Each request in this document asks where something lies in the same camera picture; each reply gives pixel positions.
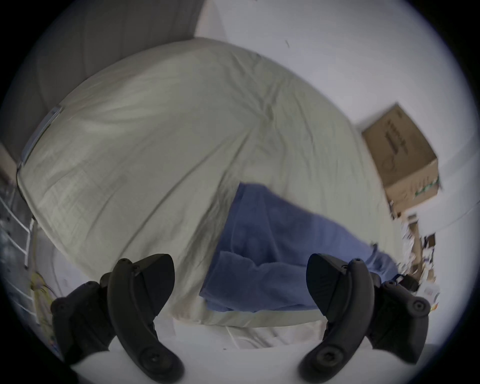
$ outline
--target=white bedding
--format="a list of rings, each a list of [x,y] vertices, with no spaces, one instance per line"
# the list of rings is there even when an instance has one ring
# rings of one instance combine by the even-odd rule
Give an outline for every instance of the white bedding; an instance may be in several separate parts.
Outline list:
[[[95,280],[121,257],[169,253],[176,284],[166,310],[178,319],[324,320],[319,311],[212,312],[198,296],[240,181],[260,182],[402,258],[360,134],[324,96],[258,54],[207,39],[160,46],[90,77],[61,105],[19,173],[32,212]]]

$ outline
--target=blue towel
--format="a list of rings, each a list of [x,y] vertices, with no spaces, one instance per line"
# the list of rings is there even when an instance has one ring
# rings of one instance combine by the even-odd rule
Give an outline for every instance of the blue towel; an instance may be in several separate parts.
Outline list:
[[[306,283],[309,257],[326,253],[365,261],[387,281],[393,260],[341,225],[300,209],[259,184],[238,187],[200,291],[219,312],[316,309]]]

